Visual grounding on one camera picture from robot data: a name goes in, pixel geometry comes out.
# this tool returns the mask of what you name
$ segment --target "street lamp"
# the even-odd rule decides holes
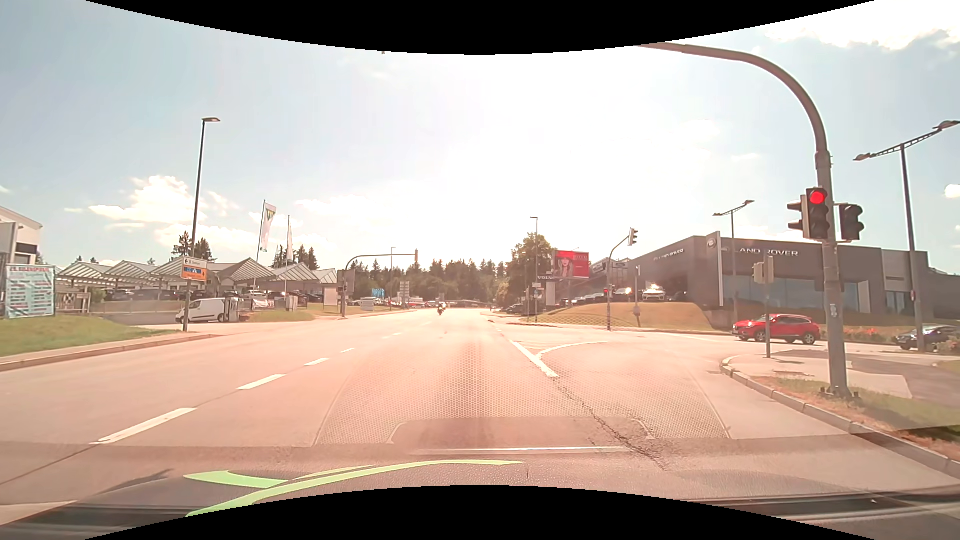
[[[913,317],[917,324],[918,353],[922,353],[925,350],[926,339],[924,338],[924,305],[921,301],[921,288],[919,284],[921,272],[920,265],[917,263],[917,244],[913,236],[913,209],[910,205],[910,183],[907,181],[906,175],[906,149],[958,124],[960,124],[958,120],[945,120],[926,135],[918,136],[917,138],[902,142],[897,146],[892,146],[880,152],[860,154],[856,158],[853,158],[854,161],[863,161],[900,152],[900,169],[903,173],[903,201],[906,204],[906,234],[907,240],[910,243],[910,289],[913,291]]]
[[[190,257],[197,256],[197,213],[200,210],[200,172],[204,169],[204,139],[206,137],[206,123],[219,122],[220,118],[208,116],[203,119],[200,129],[200,162],[197,164],[197,194],[193,202],[193,229],[190,232]],[[183,331],[190,326],[190,282],[186,283],[186,306],[183,308]]]
[[[536,220],[534,229],[534,282],[540,282],[540,219],[536,216],[530,216],[530,219]],[[537,291],[534,291],[534,322],[538,322],[540,314],[540,302],[537,301]]]
[[[721,217],[725,215],[730,216],[730,254],[731,254],[731,266],[733,267],[732,281],[733,281],[733,321],[734,322],[740,320],[740,313],[737,309],[737,301],[739,300],[740,291],[736,283],[736,232],[733,228],[733,215],[743,210],[744,208],[746,208],[747,205],[750,205],[751,203],[754,203],[754,202],[755,201],[751,201],[748,199],[744,201],[742,205],[740,205],[739,207],[736,207],[735,209],[729,209],[725,212],[715,212],[713,214],[715,217]]]

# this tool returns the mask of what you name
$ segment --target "car dealership building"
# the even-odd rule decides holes
[[[736,248],[736,278],[732,246]],[[862,313],[913,314],[908,252],[840,244],[840,280],[845,310]],[[655,283],[667,296],[685,292],[703,309],[732,306],[734,286],[741,301],[763,302],[763,285],[754,282],[754,264],[770,254],[775,280],[770,286],[771,309],[824,306],[824,257],[820,243],[691,236],[639,258],[594,263],[590,279],[573,284],[564,296],[615,287],[647,288]],[[924,294],[924,318],[960,318],[960,276],[932,269],[927,253],[918,252],[919,290]],[[639,266],[638,278],[636,269]]]

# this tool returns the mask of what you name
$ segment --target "white van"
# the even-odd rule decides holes
[[[226,299],[224,298],[201,298],[190,303],[190,322],[202,323],[210,321],[224,322],[227,316],[224,314],[226,308]],[[177,313],[177,322],[183,322],[183,309]]]

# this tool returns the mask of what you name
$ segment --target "traffic light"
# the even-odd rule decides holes
[[[787,224],[787,227],[793,229],[794,231],[803,231],[804,238],[810,238],[810,230],[807,228],[810,225],[810,219],[806,215],[806,195],[801,195],[800,201],[790,203],[786,206],[786,209],[800,213],[800,219],[794,221],[793,223]]]
[[[806,218],[810,240],[826,240],[830,230],[830,207],[827,205],[827,191],[822,187],[810,187],[806,191]]]
[[[863,209],[857,205],[839,205],[840,236],[844,240],[859,240],[864,226],[860,223]]]

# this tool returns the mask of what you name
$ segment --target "red traffic light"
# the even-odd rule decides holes
[[[822,205],[827,201],[827,191],[821,188],[810,189],[807,192],[806,200],[811,205]]]

